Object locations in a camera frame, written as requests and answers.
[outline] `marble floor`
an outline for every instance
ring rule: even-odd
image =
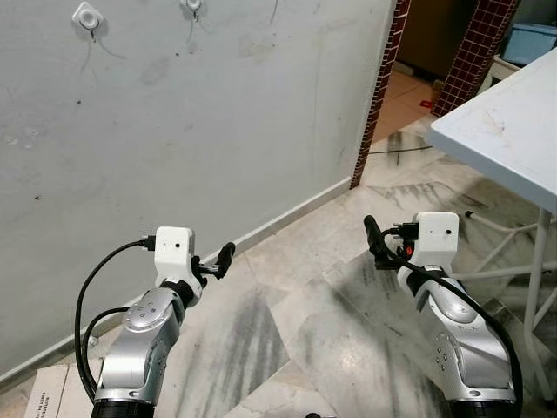
[[[420,211],[473,210],[513,226],[534,222],[537,211],[427,147],[423,135],[431,121],[422,118],[374,144],[361,186],[240,254],[224,280],[210,282],[186,313],[156,417],[446,416],[439,371],[412,304],[393,272],[374,269],[362,219],[372,214],[385,228]],[[401,152],[411,148],[419,149]],[[502,238],[463,218],[455,271],[471,271]],[[516,237],[487,268],[528,264],[532,249],[531,235]],[[548,258],[555,249],[552,232]],[[524,280],[482,280],[467,288],[511,328],[527,371],[518,347]],[[537,330],[550,371],[556,311]],[[117,329],[101,337],[90,356],[102,357],[116,335]],[[532,376],[525,375],[524,416],[551,416],[539,408]],[[23,416],[32,382],[0,395],[0,416]]]

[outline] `black cable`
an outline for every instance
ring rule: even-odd
[[[397,233],[398,233],[397,228],[392,228],[383,231],[381,234],[383,235],[383,237],[385,237],[386,235],[394,235]],[[479,316],[481,316],[484,319],[486,324],[490,326],[492,330],[497,334],[497,336],[503,343],[503,346],[505,347],[511,361],[511,380],[513,381],[513,386],[516,394],[516,409],[517,409],[516,418],[520,418],[520,412],[522,411],[522,403],[524,401],[524,394],[523,394],[524,388],[522,387],[522,370],[520,369],[519,358],[516,355],[516,351],[514,351],[513,341],[511,340],[511,337],[509,336],[506,329],[497,320],[495,320],[489,313],[487,313],[478,304],[478,302],[476,302],[466,293],[462,292],[460,289],[451,285],[447,281],[440,279],[434,274],[429,273],[426,269],[416,266],[412,263],[409,263],[408,261],[399,257],[395,252],[391,251],[391,249],[386,245],[384,239],[383,242],[380,244],[383,247],[383,249],[386,251],[386,253],[393,260],[398,261],[402,266],[409,268],[410,270],[416,273],[424,274],[425,276],[427,276],[429,280],[433,280],[438,285],[443,286],[445,289],[454,293],[463,301],[465,301],[468,305],[470,305],[472,309],[474,309],[478,313]]]
[[[91,323],[87,327],[87,330],[85,331],[84,337],[81,341],[81,357],[84,360],[85,376],[87,377],[87,381],[89,381],[89,384],[93,389],[93,392],[97,391],[97,382],[95,381],[95,377],[93,377],[93,374],[91,373],[91,369],[89,368],[89,360],[87,359],[87,350],[89,348],[89,337],[91,336],[91,333],[93,332],[93,328],[96,326],[96,324],[105,316],[117,314],[119,312],[126,312],[128,309],[130,309],[130,307],[113,307],[112,309],[108,309],[100,313],[91,321]]]
[[[394,152],[408,152],[408,151],[420,151],[420,150],[429,150],[433,148],[431,145],[422,146],[420,148],[406,148],[405,150],[389,150],[389,151],[377,151],[377,152],[370,152],[367,155],[375,155],[375,154],[392,154]]]
[[[146,241],[147,241],[146,239],[142,239],[140,241],[130,242],[128,244],[125,244],[125,245],[117,248],[112,253],[108,254],[106,257],[104,257],[104,259],[100,263],[97,264],[97,266],[93,269],[91,274],[89,274],[89,277],[87,277],[87,280],[84,282],[84,284],[81,287],[81,290],[79,291],[79,296],[77,297],[77,305],[76,305],[76,317],[75,317],[75,320],[74,320],[74,340],[73,340],[73,342],[74,342],[74,348],[76,350],[76,364],[77,364],[77,371],[79,372],[79,378],[81,379],[81,382],[84,385],[85,392],[87,393],[87,396],[89,396],[89,399],[91,400],[91,402],[93,402],[93,400],[95,399],[95,391],[91,387],[89,381],[87,380],[87,376],[85,375],[84,358],[83,358],[82,353],[81,353],[81,339],[80,339],[80,334],[81,334],[81,308],[82,308],[82,305],[84,303],[85,291],[87,290],[87,287],[89,286],[89,284],[91,283],[93,278],[97,275],[98,271],[101,268],[103,268],[103,266],[106,263],[108,263],[111,260],[112,257],[117,255],[118,253],[121,253],[123,250],[127,250],[128,248],[132,248],[133,246],[145,246]]]

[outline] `blue container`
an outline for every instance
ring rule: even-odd
[[[514,24],[503,59],[527,65],[555,46],[557,28],[545,24]]]

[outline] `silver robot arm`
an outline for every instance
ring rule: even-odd
[[[214,266],[193,259],[194,234],[160,227],[155,244],[156,284],[125,313],[122,331],[106,356],[93,403],[95,418],[152,418],[166,360],[178,340],[185,309],[198,303],[206,279],[221,279],[235,247],[228,243]]]
[[[449,212],[421,212],[414,222],[385,232],[372,217],[366,217],[365,223],[376,267],[398,269],[400,286],[415,301],[453,417],[520,416],[506,347],[474,308],[431,278],[433,275],[466,294],[459,282],[449,278],[458,246],[459,217]],[[397,259],[420,269],[403,266],[386,253],[387,234],[398,234],[403,240]]]

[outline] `white baseboard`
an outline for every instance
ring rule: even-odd
[[[299,205],[292,208],[290,211],[283,213],[275,219],[272,219],[271,221],[260,226],[254,231],[251,231],[250,233],[247,233],[246,235],[235,239],[234,243],[236,244],[236,253],[242,253],[248,248],[255,246],[263,239],[270,237],[271,235],[276,233],[278,230],[291,224],[307,213],[317,209],[329,200],[338,197],[342,193],[346,192],[349,188],[350,177],[347,177],[339,181],[337,184],[325,189],[323,192],[316,194],[305,202],[300,203]],[[217,255],[218,252],[210,254],[207,257],[204,257],[202,262],[205,264],[211,263],[217,258]],[[139,299],[140,296],[138,296],[134,300],[130,300],[127,304],[125,304],[125,306],[131,306],[132,304],[139,301]],[[120,321],[118,316],[103,318],[98,322],[95,328],[97,330],[96,334],[99,334],[99,332],[101,334],[108,332],[112,328],[119,325],[119,322]],[[67,336],[63,340],[48,347],[41,353],[31,357],[19,366],[12,368],[9,372],[2,374],[0,376],[0,393],[29,378],[35,373],[38,368],[48,366],[56,361],[59,361],[66,355],[71,354],[73,352],[73,338],[73,334]]]

